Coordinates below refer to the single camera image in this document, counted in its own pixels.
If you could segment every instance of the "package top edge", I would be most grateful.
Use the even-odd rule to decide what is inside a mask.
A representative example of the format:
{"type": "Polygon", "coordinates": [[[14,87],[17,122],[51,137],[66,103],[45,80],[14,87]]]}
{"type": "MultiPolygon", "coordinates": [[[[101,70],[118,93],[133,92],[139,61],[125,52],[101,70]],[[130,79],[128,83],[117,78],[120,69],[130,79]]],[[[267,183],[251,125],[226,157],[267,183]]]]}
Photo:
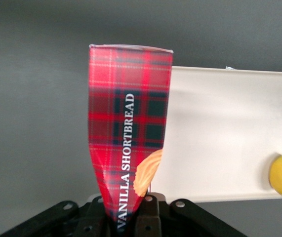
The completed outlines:
{"type": "Polygon", "coordinates": [[[156,51],[156,52],[167,52],[167,53],[173,53],[170,49],[163,49],[163,48],[157,48],[157,47],[150,47],[150,46],[142,46],[142,45],[129,45],[129,44],[91,44],[89,45],[89,48],[126,48],[126,49],[134,49],[134,50],[150,50],[150,51],[156,51]]]}

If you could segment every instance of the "screw hole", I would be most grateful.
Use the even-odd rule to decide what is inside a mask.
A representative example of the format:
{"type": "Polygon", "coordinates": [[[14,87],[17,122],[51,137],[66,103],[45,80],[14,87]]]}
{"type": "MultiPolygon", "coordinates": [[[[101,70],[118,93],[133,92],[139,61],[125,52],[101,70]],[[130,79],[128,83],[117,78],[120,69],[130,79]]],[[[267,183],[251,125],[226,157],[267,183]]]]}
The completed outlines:
{"type": "Polygon", "coordinates": [[[91,229],[92,229],[92,226],[86,226],[83,230],[86,232],[89,232],[91,231],[91,229]]]}

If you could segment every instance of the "red plaid packaging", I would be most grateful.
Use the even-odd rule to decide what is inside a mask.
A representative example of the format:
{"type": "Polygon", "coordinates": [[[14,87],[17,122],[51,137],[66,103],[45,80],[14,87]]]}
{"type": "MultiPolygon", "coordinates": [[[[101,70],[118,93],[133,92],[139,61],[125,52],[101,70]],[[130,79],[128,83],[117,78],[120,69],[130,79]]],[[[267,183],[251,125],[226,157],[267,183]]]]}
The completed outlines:
{"type": "Polygon", "coordinates": [[[136,167],[163,147],[172,51],[91,45],[88,141],[107,215],[118,235],[142,201],[136,167]]]}

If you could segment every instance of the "gray wall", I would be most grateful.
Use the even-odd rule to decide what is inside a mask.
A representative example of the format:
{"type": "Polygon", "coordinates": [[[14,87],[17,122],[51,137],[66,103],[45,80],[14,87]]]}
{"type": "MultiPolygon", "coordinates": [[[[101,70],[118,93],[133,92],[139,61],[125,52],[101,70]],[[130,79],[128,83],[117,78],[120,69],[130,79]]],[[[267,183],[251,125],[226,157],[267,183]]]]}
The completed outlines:
{"type": "MultiPolygon", "coordinates": [[[[178,66],[282,71],[282,1],[140,2],[0,0],[0,233],[98,192],[90,43],[170,48],[178,66]]],[[[200,206],[248,236],[282,236],[282,199],[200,206]]]]}

